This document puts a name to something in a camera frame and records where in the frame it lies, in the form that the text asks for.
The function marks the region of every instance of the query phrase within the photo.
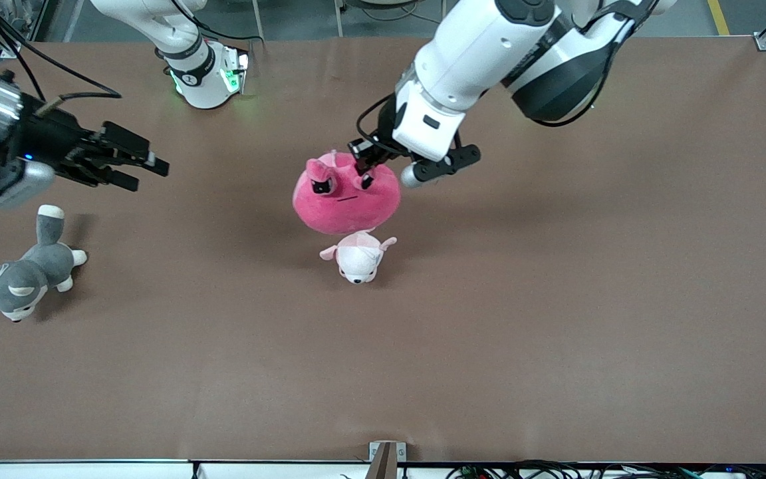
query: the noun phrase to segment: pink plush toy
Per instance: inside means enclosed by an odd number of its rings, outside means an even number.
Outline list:
[[[377,276],[383,253],[398,239],[390,238],[380,243],[379,239],[368,233],[359,231],[349,234],[338,245],[320,252],[321,259],[330,261],[335,258],[338,273],[354,284],[370,283]]]
[[[359,176],[350,154],[329,152],[307,161],[292,196],[297,215],[324,234],[373,230],[389,219],[401,202],[398,177],[388,166]]]

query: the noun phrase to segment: chair leg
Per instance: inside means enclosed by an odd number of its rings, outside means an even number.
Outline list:
[[[256,27],[259,28],[259,36],[264,39],[265,32],[262,31],[262,17],[259,16],[259,0],[253,0],[253,14],[256,15]]]
[[[332,0],[332,4],[335,5],[335,24],[338,25],[338,37],[343,37],[344,33],[341,31],[341,8],[338,5],[338,0]]]

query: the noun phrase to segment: white tail tip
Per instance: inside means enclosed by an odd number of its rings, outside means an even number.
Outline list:
[[[64,210],[58,206],[52,206],[52,204],[43,204],[38,210],[37,214],[41,216],[49,216],[50,218],[64,219]]]

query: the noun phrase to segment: small white and pink plush toy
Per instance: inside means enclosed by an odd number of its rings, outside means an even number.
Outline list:
[[[380,266],[383,253],[398,239],[390,238],[380,243],[368,234],[370,232],[366,230],[349,234],[338,245],[322,251],[321,259],[330,261],[335,258],[338,272],[354,284],[371,282],[377,276],[377,267]]]

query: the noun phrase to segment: plush toy tail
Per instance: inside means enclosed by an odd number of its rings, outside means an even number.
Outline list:
[[[54,245],[64,234],[64,210],[52,204],[43,204],[37,210],[37,243]]]

